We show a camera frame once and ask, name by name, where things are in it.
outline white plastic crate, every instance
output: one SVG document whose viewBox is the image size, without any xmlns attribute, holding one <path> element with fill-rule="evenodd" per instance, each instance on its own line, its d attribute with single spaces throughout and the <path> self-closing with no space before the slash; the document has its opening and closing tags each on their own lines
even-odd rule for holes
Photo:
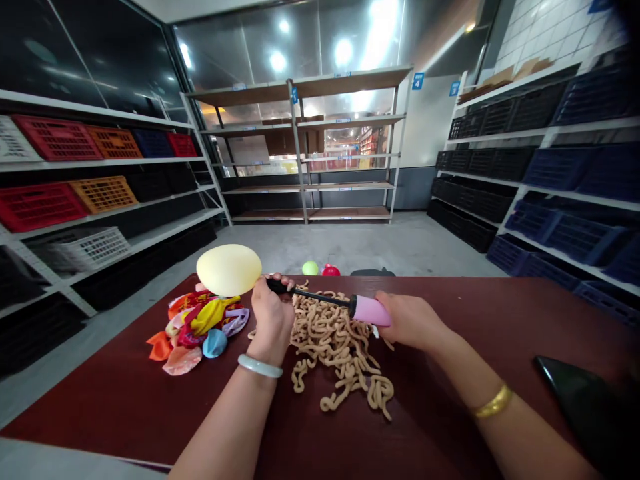
<svg viewBox="0 0 640 480">
<path fill-rule="evenodd" d="M 29 247 L 56 271 L 91 271 L 131 252 L 118 227 L 78 228 L 29 242 Z"/>
<path fill-rule="evenodd" d="M 0 163 L 44 161 L 14 122 L 0 115 Z"/>
</svg>

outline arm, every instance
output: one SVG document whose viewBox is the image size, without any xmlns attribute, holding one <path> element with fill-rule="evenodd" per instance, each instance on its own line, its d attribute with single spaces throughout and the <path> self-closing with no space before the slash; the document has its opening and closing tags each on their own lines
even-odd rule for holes
<svg viewBox="0 0 640 480">
<path fill-rule="evenodd" d="M 287 289 L 293 280 L 280 276 Z M 269 290 L 261 277 L 253 288 L 251 306 L 256 334 L 247 355 L 280 367 L 293 327 L 291 297 Z M 251 479 L 276 379 L 238 366 L 209 414 L 169 474 L 170 479 Z"/>
<path fill-rule="evenodd" d="M 420 298 L 378 292 L 376 298 L 393 318 L 380 335 L 423 350 L 447 374 L 465 405 L 486 405 L 504 382 L 478 353 L 440 320 Z M 476 419 L 503 475 L 521 479 L 595 479 L 594 468 L 524 400 L 513 395 L 506 408 Z"/>
</svg>

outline maroon tabletop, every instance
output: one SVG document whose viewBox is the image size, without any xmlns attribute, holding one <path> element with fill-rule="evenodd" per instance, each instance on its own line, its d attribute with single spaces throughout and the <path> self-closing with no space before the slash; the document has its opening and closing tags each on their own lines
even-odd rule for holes
<svg viewBox="0 0 640 480">
<path fill-rule="evenodd" d="M 164 329 L 167 303 L 188 293 L 185 280 L 94 356 L 64 378 L 0 435 L 172 465 L 206 416 L 248 344 L 248 326 L 217 359 L 182 376 L 148 359 L 145 341 Z M 542 279 L 310 277 L 310 290 L 373 296 L 376 290 L 424 297 L 498 374 L 575 445 L 545 381 L 532 363 L 544 355 L 620 380 L 633 349 L 630 330 Z M 250 306 L 251 297 L 242 297 Z M 362 391 L 322 413 L 334 391 L 333 369 L 320 364 L 293 392 L 290 348 L 263 436 L 257 478 L 496 478 L 499 471 L 444 376 L 418 351 L 382 340 L 372 355 L 393 382 L 387 422 Z"/>
</svg>

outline pink pump handle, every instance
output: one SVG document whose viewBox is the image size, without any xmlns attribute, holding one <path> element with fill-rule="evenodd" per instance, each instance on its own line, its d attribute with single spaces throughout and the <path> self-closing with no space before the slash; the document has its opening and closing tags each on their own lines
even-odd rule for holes
<svg viewBox="0 0 640 480">
<path fill-rule="evenodd" d="M 360 295 L 354 296 L 357 298 L 355 313 L 353 314 L 354 320 L 371 323 L 378 327 L 391 326 L 391 316 L 382 306 L 382 303 L 376 299 L 361 297 Z"/>
</svg>

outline red plastic crate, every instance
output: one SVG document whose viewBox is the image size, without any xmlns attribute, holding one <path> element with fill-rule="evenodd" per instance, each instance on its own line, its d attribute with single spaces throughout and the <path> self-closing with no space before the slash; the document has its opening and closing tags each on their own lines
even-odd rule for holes
<svg viewBox="0 0 640 480">
<path fill-rule="evenodd" d="M 197 157 L 191 137 L 184 133 L 167 132 L 167 138 L 176 157 Z"/>
<path fill-rule="evenodd" d="M 82 123 L 27 115 L 12 115 L 11 119 L 45 160 L 102 159 Z"/>
<path fill-rule="evenodd" d="M 68 183 L 0 189 L 0 221 L 12 232 L 36 230 L 86 217 Z"/>
</svg>

